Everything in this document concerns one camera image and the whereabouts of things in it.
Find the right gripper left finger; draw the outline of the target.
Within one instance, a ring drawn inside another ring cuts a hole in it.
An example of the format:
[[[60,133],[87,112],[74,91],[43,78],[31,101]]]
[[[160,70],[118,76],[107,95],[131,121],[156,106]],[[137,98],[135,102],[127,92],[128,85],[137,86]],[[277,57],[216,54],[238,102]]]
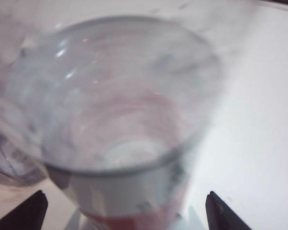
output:
[[[0,219],[0,230],[40,230],[47,208],[47,197],[38,190]]]

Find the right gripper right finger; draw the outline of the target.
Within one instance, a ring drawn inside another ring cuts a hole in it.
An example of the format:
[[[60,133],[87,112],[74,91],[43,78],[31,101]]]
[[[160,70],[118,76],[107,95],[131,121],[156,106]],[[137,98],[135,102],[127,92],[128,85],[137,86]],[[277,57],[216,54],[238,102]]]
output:
[[[251,230],[251,228],[214,192],[205,202],[209,230]]]

